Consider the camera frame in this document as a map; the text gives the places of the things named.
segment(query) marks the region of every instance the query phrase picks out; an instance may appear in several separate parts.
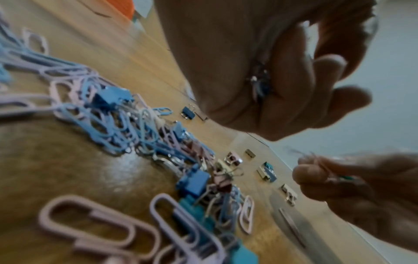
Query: pile of paper clips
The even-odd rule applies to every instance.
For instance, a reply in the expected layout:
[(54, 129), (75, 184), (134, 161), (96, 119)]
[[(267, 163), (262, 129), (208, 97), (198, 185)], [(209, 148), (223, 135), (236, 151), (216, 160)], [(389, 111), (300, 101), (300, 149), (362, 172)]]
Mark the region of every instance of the pile of paper clips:
[[(39, 42), (42, 52), (30, 48)], [(7, 69), (39, 74), (49, 82), (46, 94), (7, 94), (12, 78)], [(186, 131), (180, 122), (169, 122), (168, 108), (150, 108), (139, 94), (101, 77), (88, 66), (61, 60), (49, 55), (45, 37), (23, 29), (18, 38), (0, 13), (0, 118), (52, 112), (63, 121), (81, 127), (92, 141), (113, 155), (130, 153), (149, 157), (172, 171), (178, 178), (176, 188), (182, 199), (177, 202), (167, 194), (157, 195), (150, 212), (159, 229), (172, 241), (163, 249), (157, 228), (113, 209), (78, 196), (62, 196), (50, 201), (40, 212), (40, 225), (51, 232), (75, 239), (74, 247), (108, 256), (106, 263), (160, 263), (175, 252), (174, 263), (258, 263), (257, 256), (235, 237), (236, 226), (251, 234), (254, 201), (232, 184), (236, 169), (221, 160), (215, 162), (214, 152)], [(69, 102), (61, 99), (58, 87), (68, 88)], [(47, 100), (37, 106), (33, 100)], [(165, 200), (174, 207), (173, 217), (189, 235), (180, 237), (158, 214), (157, 203)], [(61, 204), (72, 204), (91, 210), (90, 217), (118, 225), (128, 231), (122, 241), (104, 239), (75, 230), (51, 220), (52, 210)], [(155, 238), (147, 254), (135, 254), (125, 248), (142, 229)]]

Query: hand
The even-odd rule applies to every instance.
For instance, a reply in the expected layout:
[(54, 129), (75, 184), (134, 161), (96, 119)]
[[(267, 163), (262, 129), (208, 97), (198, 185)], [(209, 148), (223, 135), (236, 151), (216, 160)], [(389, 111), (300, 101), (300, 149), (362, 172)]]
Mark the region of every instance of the hand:
[[(330, 181), (334, 175), (357, 180)], [(376, 238), (418, 252), (418, 154), (333, 160), (304, 157), (293, 179), (307, 197), (325, 201), (343, 220)]]
[[(221, 125), (278, 140), (329, 126), (371, 101), (357, 86), (332, 88), (357, 68), (376, 32), (374, 0), (155, 4), (199, 107)], [(306, 51), (306, 20), (319, 25), (315, 60)], [(266, 64), (272, 83), (261, 104), (245, 82), (255, 60)]]

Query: wall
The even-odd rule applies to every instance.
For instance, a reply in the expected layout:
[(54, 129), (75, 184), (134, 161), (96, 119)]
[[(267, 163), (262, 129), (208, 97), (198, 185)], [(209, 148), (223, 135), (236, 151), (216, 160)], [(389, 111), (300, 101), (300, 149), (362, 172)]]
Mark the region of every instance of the wall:
[[(286, 147), (330, 156), (398, 147), (418, 150), (418, 3), (387, 2), (379, 14), (381, 27), (364, 62), (342, 83), (371, 89), (373, 104), (330, 128), (270, 143), (289, 167), (297, 164), (298, 157)], [(418, 263), (418, 254), (360, 233), (389, 262)]]

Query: wooden table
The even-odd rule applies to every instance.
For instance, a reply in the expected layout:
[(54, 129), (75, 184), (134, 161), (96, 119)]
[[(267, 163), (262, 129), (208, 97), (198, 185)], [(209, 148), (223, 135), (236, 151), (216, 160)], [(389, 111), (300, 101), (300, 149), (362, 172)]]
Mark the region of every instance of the wooden table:
[[(111, 18), (92, 13), (84, 4), (102, 8)], [(180, 110), (190, 103), (182, 86), (184, 78), (169, 51), (148, 35), (132, 28), (114, 10), (99, 0), (1, 0), (15, 32), (27, 26), (47, 37), (51, 54), (83, 63), (98, 70), (134, 93), (152, 107), (169, 107), (170, 120), (185, 127), (223, 158), (234, 150), (242, 156), (245, 171), (236, 178), (244, 194), (255, 200), (253, 234), (238, 231), (244, 244), (260, 263), (354, 264), (386, 263), (347, 223), (334, 216), (324, 203), (299, 195), (294, 208), (285, 202), (279, 187), (292, 181), (290, 169), (256, 138), (223, 128), (211, 120), (184, 120)], [(29, 73), (13, 72), (12, 93), (47, 93), (47, 83)], [(251, 149), (256, 158), (244, 154)], [(263, 162), (273, 164), (278, 179), (271, 184), (257, 175)], [(77, 194), (125, 214), (155, 224), (148, 210), (158, 193), (175, 196), (175, 178), (163, 168), (135, 154), (112, 157), (100, 150), (74, 126), (52, 115), (2, 120), (0, 123), (0, 262), (98, 263), (102, 258), (74, 253), (72, 241), (41, 230), (39, 210), (50, 199)], [(290, 232), (280, 207), (294, 218), (307, 241), (303, 249)], [(84, 211), (60, 210), (58, 221), (118, 238), (124, 234), (88, 220)], [(143, 237), (132, 247), (146, 251), (150, 240)]]

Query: orange object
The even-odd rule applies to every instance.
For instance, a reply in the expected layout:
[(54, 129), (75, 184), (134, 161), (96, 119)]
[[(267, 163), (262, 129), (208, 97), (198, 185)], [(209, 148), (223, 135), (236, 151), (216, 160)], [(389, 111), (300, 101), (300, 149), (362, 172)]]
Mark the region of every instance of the orange object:
[(133, 0), (106, 0), (129, 20), (134, 17), (135, 6)]

